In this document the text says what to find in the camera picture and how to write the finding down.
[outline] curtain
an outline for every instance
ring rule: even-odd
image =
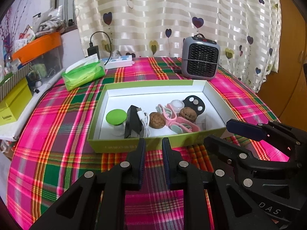
[[[181,57],[183,40],[202,33],[221,47],[220,65],[258,92],[278,71],[279,0],[75,0],[85,54],[95,31],[112,50],[133,57]],[[108,39],[96,34],[101,56]]]

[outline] wooden cabinet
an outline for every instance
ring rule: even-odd
[[[297,86],[306,53],[306,23],[292,0],[280,0],[281,39],[278,73],[267,76],[257,94],[280,117]]]
[[[284,124],[307,131],[307,84],[303,69],[292,97],[279,119]]]

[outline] cabinet handle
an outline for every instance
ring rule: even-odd
[[[298,57],[298,62],[302,64],[304,61],[303,58],[304,58],[304,51],[301,51]]]

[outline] white power strip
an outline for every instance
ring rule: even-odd
[[[102,59],[102,62],[107,62],[108,58]],[[118,59],[110,59],[110,61],[105,65],[105,69],[114,69],[120,67],[132,67],[134,61],[132,61],[131,55],[121,56]]]

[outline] yellow box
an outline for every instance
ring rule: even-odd
[[[0,102],[0,125],[17,121],[32,98],[26,78],[23,78]]]

